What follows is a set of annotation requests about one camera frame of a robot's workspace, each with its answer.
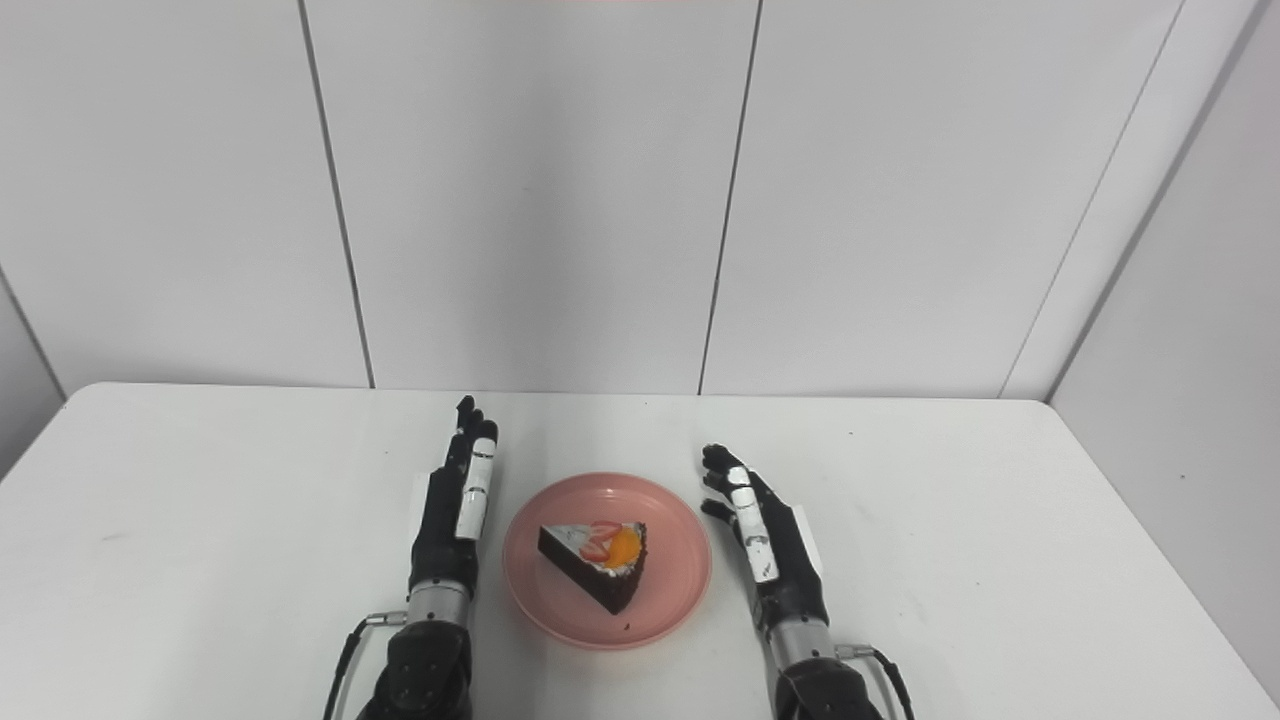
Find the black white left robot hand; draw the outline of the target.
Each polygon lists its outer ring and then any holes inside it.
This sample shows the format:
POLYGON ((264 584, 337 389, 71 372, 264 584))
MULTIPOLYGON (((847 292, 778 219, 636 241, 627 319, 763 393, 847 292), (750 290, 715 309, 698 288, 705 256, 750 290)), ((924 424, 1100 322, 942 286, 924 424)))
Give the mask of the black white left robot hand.
POLYGON ((462 397, 456 411, 445 460, 428 478, 422 516, 411 546, 408 589, 445 587, 472 600, 499 428, 471 395, 462 397))

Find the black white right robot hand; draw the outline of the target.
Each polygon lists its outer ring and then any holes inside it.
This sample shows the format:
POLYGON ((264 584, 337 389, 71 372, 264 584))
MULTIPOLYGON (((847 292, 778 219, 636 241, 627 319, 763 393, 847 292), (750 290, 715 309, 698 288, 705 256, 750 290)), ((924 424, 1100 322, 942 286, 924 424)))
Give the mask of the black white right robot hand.
POLYGON ((707 497, 700 510, 723 523, 745 552, 755 587, 753 610, 767 633, 782 621, 829 624, 812 534, 796 510, 723 445, 701 450, 707 497))

